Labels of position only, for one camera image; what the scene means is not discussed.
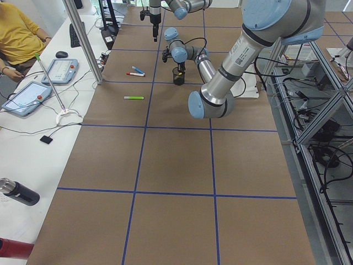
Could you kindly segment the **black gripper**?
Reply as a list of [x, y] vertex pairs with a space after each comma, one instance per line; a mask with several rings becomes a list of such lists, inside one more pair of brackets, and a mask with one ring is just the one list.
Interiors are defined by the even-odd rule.
[[153, 41], [157, 42], [159, 25], [161, 23], [161, 14], [153, 14], [152, 12], [150, 12], [150, 22], [153, 24]]
[[178, 73], [179, 72], [182, 72], [184, 74], [184, 70], [186, 69], [185, 68], [185, 62], [181, 62], [181, 63], [177, 63], [177, 69], [178, 69]]

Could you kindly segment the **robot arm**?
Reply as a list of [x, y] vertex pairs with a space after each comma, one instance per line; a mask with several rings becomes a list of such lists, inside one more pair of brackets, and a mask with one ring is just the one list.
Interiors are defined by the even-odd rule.
[[221, 118], [234, 108], [231, 88], [265, 47], [276, 40], [282, 45], [304, 44], [323, 34], [325, 1], [246, 1], [242, 7], [242, 32], [215, 70], [203, 48], [186, 46], [175, 28], [164, 38], [177, 63], [193, 60], [204, 81], [189, 95], [188, 108], [196, 119]]
[[[184, 19], [189, 13], [194, 13], [199, 10], [205, 10], [210, 7], [212, 0], [171, 0], [165, 1], [169, 9], [172, 11], [174, 16], [178, 20]], [[153, 41], [158, 40], [159, 25], [162, 21], [161, 17], [162, 5], [160, 0], [149, 1], [148, 9], [146, 10], [146, 15], [149, 16], [150, 22], [152, 23], [152, 34]]]

